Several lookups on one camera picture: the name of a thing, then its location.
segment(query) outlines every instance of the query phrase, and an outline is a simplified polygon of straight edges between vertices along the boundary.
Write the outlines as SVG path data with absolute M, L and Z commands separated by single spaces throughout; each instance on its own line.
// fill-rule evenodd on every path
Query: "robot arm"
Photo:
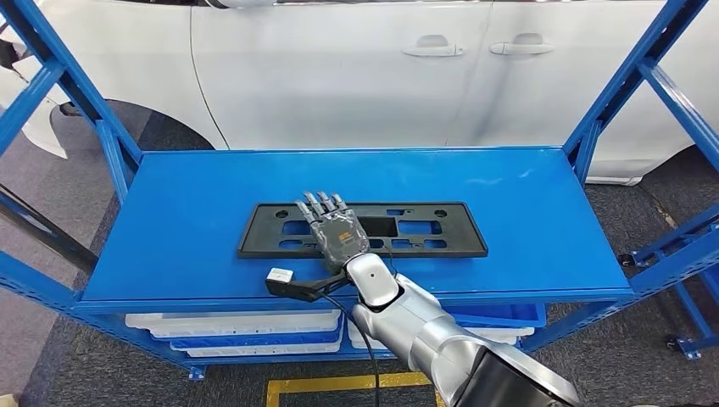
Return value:
M 292 285 L 268 282 L 271 293 L 314 301 L 342 282 L 359 291 L 352 314 L 357 327 L 382 342 L 413 371 L 432 381 L 449 407 L 575 407 L 574 386 L 506 343 L 478 337 L 454 322 L 434 296 L 409 278 L 393 276 L 367 253 L 369 239 L 353 210 L 337 194 L 321 202 L 309 192 L 296 204 L 309 222 L 333 277 Z
M 578 406 L 574 386 L 506 344 L 457 326 L 434 296 L 376 254 L 347 263 L 360 294 L 357 327 L 382 342 L 412 371 L 422 371 L 447 406 Z

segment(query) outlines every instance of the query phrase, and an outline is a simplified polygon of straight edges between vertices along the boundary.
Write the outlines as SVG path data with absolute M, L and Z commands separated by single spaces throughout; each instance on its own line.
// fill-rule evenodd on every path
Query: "blue shelf surface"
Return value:
M 559 148 L 152 152 L 144 155 L 98 266 L 87 312 L 332 308 L 270 296 L 271 267 L 327 276 L 318 259 L 238 259 L 257 203 L 303 191 L 349 202 L 465 202 L 489 255 L 395 259 L 445 305 L 584 301 L 631 295 L 582 186 Z M 356 292 L 334 293 L 345 304 Z

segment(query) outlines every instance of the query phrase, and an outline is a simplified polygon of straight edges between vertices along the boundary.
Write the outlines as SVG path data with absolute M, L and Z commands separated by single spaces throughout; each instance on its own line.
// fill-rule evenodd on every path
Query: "white car body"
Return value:
M 105 98 L 239 149 L 561 144 L 663 4 L 44 0 L 41 9 Z M 662 62 L 713 126 L 716 17 L 710 2 Z M 20 41 L 11 30 L 0 37 Z M 13 67 L 0 68 L 4 107 L 39 64 Z M 24 127 L 64 157 L 71 141 L 54 134 L 50 112 L 66 102 L 56 87 Z M 691 144 L 642 85 L 599 139 L 591 181 L 636 183 Z

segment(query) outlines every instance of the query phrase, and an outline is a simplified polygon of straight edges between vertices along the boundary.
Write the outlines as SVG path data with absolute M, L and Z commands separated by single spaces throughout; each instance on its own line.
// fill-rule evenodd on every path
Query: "car door handle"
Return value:
M 551 53 L 555 50 L 552 44 L 515 44 L 513 42 L 497 42 L 489 47 L 490 53 L 498 55 L 533 55 Z
M 416 45 L 403 48 L 402 53 L 413 57 L 459 57 L 465 53 L 465 49 L 450 44 L 444 36 L 431 34 L 420 37 Z

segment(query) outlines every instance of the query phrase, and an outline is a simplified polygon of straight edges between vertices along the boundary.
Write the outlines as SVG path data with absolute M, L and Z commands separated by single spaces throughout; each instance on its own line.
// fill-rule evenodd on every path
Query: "black cable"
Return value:
M 372 351 L 372 345 L 370 345 L 370 340 L 367 339 L 367 335 L 365 335 L 364 332 L 360 329 L 359 326 L 357 326 L 357 323 L 354 322 L 354 318 L 352 317 L 352 314 L 347 312 L 347 310 L 334 298 L 330 297 L 329 295 L 323 293 L 322 291 L 317 291 L 318 294 L 320 294 L 322 297 L 326 298 L 327 301 L 333 303 L 336 307 L 339 308 L 340 311 L 344 314 L 344 316 L 347 318 L 347 321 L 352 322 L 352 325 L 354 325 L 355 328 L 357 328 L 357 331 L 359 331 L 359 334 L 362 335 L 362 340 L 365 341 L 365 345 L 367 345 L 367 352 L 370 354 L 370 359 L 372 361 L 372 367 L 375 370 L 375 407 L 380 406 L 380 368 L 377 365 L 377 359 L 375 359 L 375 353 Z
M 387 246 L 387 253 L 389 253 L 389 268 L 394 271 L 393 277 L 397 277 L 397 269 L 394 267 L 394 257 L 392 256 L 392 244 L 390 243 L 389 246 Z

